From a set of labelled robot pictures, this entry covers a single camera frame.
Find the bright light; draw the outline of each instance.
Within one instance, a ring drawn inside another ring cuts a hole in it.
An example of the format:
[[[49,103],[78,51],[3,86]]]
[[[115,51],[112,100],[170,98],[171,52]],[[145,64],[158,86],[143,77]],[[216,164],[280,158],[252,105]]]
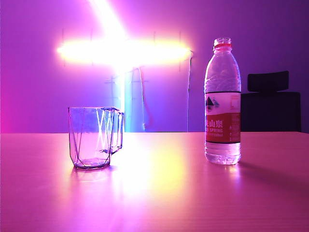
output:
[[[114,41],[126,40],[126,32],[108,2],[106,0],[89,0],[89,2],[103,27],[105,38]]]
[[[72,63],[115,65],[124,71],[142,65],[178,62],[189,55],[189,49],[175,42],[158,41],[69,41],[57,52]]]

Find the red label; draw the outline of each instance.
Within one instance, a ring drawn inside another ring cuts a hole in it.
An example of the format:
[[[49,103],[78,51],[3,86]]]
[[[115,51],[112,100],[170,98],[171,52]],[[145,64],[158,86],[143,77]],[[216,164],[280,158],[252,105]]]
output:
[[[206,142],[240,143],[240,93],[206,93]]]
[[[206,117],[206,142],[239,143],[240,113],[208,115]]]

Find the black chair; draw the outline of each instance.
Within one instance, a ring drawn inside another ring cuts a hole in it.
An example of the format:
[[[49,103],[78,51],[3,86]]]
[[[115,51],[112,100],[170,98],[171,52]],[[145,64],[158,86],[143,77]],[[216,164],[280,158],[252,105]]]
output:
[[[288,89],[289,72],[248,75],[241,95],[241,131],[301,131],[300,93]]]

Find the wire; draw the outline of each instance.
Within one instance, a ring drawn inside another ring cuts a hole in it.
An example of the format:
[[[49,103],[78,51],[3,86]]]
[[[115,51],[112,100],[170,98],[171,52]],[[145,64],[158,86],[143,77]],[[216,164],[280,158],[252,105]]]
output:
[[[188,76],[188,100],[187,100],[187,132],[189,132],[189,97],[190,97],[190,76],[191,76],[191,65],[192,65],[193,52],[190,50],[190,66]]]
[[[145,123],[145,100],[144,100],[144,84],[143,78],[141,74],[140,67],[137,68],[140,72],[140,89],[141,89],[141,104],[142,104],[142,114],[143,114],[143,130],[146,131],[146,123]]]

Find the plastic bottle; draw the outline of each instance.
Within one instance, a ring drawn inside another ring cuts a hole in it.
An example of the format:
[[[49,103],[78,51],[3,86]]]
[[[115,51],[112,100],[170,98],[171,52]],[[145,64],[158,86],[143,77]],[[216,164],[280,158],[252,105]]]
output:
[[[205,75],[205,156],[217,164],[240,160],[240,92],[237,62],[230,38],[214,41]]]

